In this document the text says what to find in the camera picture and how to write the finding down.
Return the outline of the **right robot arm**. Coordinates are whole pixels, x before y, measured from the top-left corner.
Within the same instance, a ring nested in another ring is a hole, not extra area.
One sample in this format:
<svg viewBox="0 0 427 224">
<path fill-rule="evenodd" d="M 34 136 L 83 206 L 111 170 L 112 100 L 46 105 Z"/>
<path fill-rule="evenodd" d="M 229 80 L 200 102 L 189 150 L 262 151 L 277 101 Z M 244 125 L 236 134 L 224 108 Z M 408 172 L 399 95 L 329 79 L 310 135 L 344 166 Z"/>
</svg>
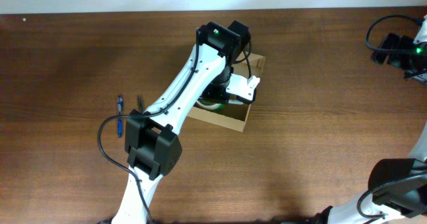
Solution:
<svg viewBox="0 0 427 224">
<path fill-rule="evenodd" d="M 379 46 L 365 44 L 373 62 L 404 71 L 406 80 L 426 84 L 426 18 L 411 18 L 419 26 L 414 38 L 389 33 Z M 307 223 L 387 223 L 426 215 L 426 132 L 404 159 L 382 159 L 371 171 L 368 188 L 345 204 L 329 206 Z"/>
</svg>

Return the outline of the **green tape roll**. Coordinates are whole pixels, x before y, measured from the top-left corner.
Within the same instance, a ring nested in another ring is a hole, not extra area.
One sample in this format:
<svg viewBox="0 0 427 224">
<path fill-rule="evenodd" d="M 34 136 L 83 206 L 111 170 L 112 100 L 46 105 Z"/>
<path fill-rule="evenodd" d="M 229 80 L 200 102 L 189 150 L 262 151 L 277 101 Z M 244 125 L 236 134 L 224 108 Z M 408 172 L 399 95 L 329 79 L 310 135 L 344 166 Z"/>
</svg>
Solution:
<svg viewBox="0 0 427 224">
<path fill-rule="evenodd" d="M 226 105 L 225 104 L 223 104 L 223 103 L 221 103 L 222 104 L 222 106 L 220 107 L 220 108 L 218 108 L 218 109 L 216 109 L 216 110 L 213 110 L 213 112 L 218 112 L 218 111 L 221 111 Z"/>
</svg>

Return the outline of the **cardboard box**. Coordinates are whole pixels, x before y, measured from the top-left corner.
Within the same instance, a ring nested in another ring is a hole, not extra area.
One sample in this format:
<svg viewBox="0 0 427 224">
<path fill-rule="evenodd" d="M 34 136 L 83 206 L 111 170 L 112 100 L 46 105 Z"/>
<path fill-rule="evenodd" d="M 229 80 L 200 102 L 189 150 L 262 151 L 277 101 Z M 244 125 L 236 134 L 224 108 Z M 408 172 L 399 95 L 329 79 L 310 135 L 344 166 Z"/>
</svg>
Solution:
<svg viewBox="0 0 427 224">
<path fill-rule="evenodd" d="M 251 65 L 252 75 L 260 78 L 264 69 L 266 58 L 262 55 L 251 54 L 248 59 Z M 235 64 L 234 73 L 236 75 L 241 75 L 245 78 L 248 78 L 248 67 L 246 62 Z M 232 103 L 225 104 L 226 106 L 218 112 L 207 111 L 205 109 L 199 108 L 195 104 L 195 106 L 189 112 L 188 117 L 205 121 L 214 125 L 219 125 L 234 131 L 243 132 L 248 120 L 251 105 L 245 103 L 237 104 L 237 99 L 233 96 L 231 97 L 230 101 Z"/>
</svg>

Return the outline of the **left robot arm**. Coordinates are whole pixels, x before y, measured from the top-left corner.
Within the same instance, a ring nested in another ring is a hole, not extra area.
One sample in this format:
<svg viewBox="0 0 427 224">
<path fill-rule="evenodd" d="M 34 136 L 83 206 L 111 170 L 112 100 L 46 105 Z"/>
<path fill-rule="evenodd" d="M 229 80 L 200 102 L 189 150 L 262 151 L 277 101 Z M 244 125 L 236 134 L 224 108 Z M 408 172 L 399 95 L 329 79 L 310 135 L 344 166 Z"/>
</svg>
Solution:
<svg viewBox="0 0 427 224">
<path fill-rule="evenodd" d="M 111 223 L 153 223 L 149 204 L 163 177 L 178 162 L 182 147 L 178 135 L 197 101 L 239 103 L 256 99 L 259 78 L 234 73 L 239 55 L 251 45 L 247 25 L 229 27 L 209 22 L 195 31 L 191 54 L 171 85 L 145 111 L 133 110 L 125 124 L 126 170 L 129 178 L 119 211 Z"/>
</svg>

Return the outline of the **white masking tape roll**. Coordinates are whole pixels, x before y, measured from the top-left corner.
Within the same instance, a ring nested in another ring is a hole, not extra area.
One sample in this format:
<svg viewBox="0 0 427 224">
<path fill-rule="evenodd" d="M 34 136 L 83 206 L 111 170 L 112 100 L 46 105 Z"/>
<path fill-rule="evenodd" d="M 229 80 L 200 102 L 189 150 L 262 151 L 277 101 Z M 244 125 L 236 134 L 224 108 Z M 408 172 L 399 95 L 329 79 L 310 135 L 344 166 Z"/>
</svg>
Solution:
<svg viewBox="0 0 427 224">
<path fill-rule="evenodd" d="M 204 100 L 201 100 L 201 99 L 196 101 L 196 105 L 199 108 L 202 108 L 202 109 L 205 109 L 205 110 L 208 110 L 208 111 L 216 110 L 216 109 L 218 109 L 218 108 L 220 108 L 222 106 L 221 103 L 210 103 L 210 102 L 207 102 L 207 101 L 204 101 Z"/>
</svg>

